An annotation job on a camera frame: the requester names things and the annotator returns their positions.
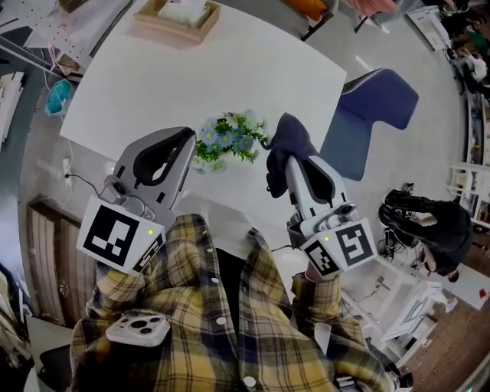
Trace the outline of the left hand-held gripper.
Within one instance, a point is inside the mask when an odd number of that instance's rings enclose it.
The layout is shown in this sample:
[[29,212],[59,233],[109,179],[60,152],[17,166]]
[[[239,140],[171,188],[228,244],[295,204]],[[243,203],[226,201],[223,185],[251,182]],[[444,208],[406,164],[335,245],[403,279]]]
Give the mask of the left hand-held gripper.
[[[125,274],[140,274],[165,242],[196,149],[196,133],[180,126],[128,145],[100,196],[91,196],[77,249]],[[150,192],[147,187],[159,186]]]

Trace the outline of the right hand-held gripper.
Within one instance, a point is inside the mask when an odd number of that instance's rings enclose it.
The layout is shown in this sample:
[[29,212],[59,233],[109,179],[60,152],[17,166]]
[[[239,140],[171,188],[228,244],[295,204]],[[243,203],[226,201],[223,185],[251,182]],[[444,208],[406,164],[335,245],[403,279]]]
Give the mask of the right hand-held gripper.
[[290,156],[286,183],[299,214],[288,223],[291,245],[305,254],[317,274],[336,276],[377,256],[368,219],[346,202],[343,178],[330,164],[318,155],[302,161]]

